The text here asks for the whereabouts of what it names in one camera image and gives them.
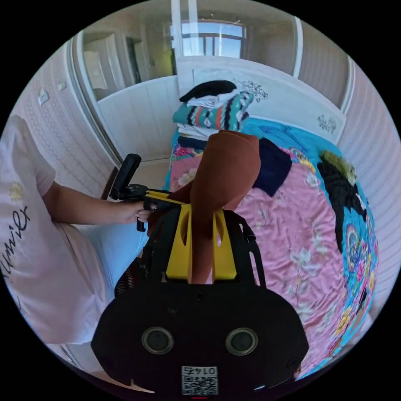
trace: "human arm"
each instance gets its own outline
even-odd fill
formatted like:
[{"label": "human arm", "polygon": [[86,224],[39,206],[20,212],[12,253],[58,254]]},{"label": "human arm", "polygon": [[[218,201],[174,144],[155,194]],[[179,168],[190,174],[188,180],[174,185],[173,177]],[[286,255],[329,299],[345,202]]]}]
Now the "human arm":
[{"label": "human arm", "polygon": [[42,198],[52,220],[57,223],[129,224],[137,219],[145,223],[151,214],[151,211],[143,210],[141,201],[97,199],[55,181]]}]

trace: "white headboard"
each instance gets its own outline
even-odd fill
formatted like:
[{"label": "white headboard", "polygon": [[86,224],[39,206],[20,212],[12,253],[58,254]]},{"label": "white headboard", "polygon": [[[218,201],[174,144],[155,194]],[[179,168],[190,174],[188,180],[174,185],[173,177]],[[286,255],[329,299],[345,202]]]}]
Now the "white headboard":
[{"label": "white headboard", "polygon": [[283,122],[337,144],[346,117],[330,100],[282,71],[253,61],[218,56],[181,57],[176,61],[180,96],[212,80],[228,80],[254,93],[251,117]]}]

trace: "qr code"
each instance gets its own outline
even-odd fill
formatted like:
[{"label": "qr code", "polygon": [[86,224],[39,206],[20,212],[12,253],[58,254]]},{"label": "qr code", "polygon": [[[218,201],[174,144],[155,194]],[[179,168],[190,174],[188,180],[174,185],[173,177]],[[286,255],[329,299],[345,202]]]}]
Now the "qr code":
[{"label": "qr code", "polygon": [[182,367],[182,394],[185,396],[215,396],[218,394],[216,367]]}]

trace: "pink t-shirt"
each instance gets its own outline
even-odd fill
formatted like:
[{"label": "pink t-shirt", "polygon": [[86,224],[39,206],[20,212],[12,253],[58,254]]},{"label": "pink t-shirt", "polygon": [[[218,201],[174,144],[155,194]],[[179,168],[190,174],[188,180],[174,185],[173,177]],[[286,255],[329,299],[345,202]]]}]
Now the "pink t-shirt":
[{"label": "pink t-shirt", "polygon": [[0,140],[0,270],[44,343],[80,344],[92,339],[108,300],[92,244],[47,212],[42,196],[54,177],[25,120],[12,116]]}]

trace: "light switch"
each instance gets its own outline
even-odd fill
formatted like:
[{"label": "light switch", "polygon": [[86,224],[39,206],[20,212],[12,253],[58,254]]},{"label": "light switch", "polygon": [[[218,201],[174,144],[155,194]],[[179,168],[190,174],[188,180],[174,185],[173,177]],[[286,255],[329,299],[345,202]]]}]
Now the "light switch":
[{"label": "light switch", "polygon": [[57,84],[57,88],[58,88],[58,90],[59,90],[60,92],[63,91],[66,87],[67,87],[67,84],[66,84],[64,81],[60,81],[60,82]]},{"label": "light switch", "polygon": [[40,105],[49,100],[49,94],[42,88],[38,97],[38,102]]}]

